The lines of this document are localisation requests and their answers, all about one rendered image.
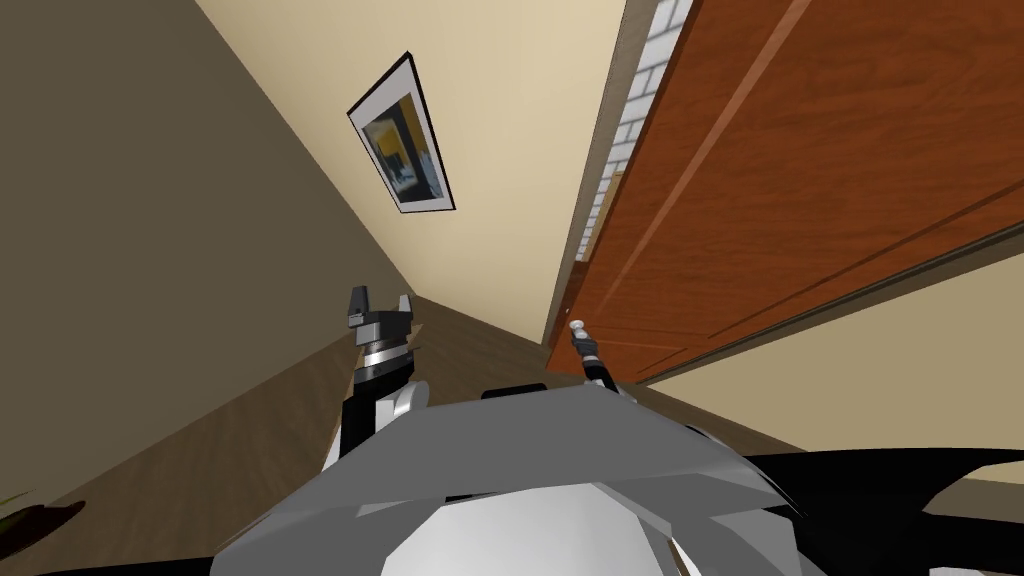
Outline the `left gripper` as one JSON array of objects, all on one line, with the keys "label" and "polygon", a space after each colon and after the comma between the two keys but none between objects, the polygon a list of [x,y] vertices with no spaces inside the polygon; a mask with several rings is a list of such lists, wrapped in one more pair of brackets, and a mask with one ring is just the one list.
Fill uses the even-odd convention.
[{"label": "left gripper", "polygon": [[408,341],[414,318],[410,294],[399,296],[398,311],[368,312],[369,310],[368,288],[365,285],[353,287],[348,304],[348,326],[355,333],[356,346]]}]

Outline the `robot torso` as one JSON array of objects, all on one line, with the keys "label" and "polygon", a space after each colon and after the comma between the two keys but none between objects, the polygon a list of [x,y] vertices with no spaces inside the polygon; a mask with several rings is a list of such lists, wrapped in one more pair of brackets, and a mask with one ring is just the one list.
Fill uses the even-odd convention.
[{"label": "robot torso", "polygon": [[730,447],[586,383],[378,403],[368,440],[219,551],[210,576],[824,576]]}]

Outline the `brown wooden door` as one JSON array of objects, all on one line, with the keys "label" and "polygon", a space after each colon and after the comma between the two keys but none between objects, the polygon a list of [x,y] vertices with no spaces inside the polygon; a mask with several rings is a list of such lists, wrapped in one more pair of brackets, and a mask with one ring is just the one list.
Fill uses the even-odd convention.
[{"label": "brown wooden door", "polygon": [[693,0],[572,310],[709,358],[1024,227],[1024,0]]}]

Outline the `black framed wall picture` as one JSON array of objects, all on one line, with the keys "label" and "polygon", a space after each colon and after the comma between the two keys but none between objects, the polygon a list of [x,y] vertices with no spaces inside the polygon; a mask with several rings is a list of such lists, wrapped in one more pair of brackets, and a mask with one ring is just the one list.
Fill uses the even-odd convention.
[{"label": "black framed wall picture", "polygon": [[456,209],[412,52],[404,52],[347,111],[402,214]]}]

